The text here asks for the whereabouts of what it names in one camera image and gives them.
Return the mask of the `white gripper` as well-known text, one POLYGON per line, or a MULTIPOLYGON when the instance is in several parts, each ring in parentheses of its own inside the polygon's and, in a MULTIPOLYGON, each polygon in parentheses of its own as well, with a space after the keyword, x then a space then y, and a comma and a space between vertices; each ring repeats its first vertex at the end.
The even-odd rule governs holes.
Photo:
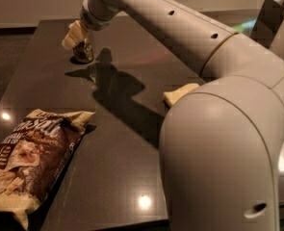
MULTIPOLYGON (((116 0, 84 0, 80 9, 80 18, 90 30, 100 31, 106 28, 119 13, 116 0)), ((80 20, 68 26, 68 32, 62 41, 66 50, 71 50, 88 37, 88 30, 80 20)))

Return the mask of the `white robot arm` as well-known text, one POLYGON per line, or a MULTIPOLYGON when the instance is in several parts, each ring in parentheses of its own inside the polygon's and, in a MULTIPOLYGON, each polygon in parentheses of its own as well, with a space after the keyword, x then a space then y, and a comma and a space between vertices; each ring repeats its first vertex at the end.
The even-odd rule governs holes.
POLYGON ((120 11, 205 81, 169 109, 161 129, 171 231, 279 231, 284 61, 172 0, 84 0, 64 48, 120 11))

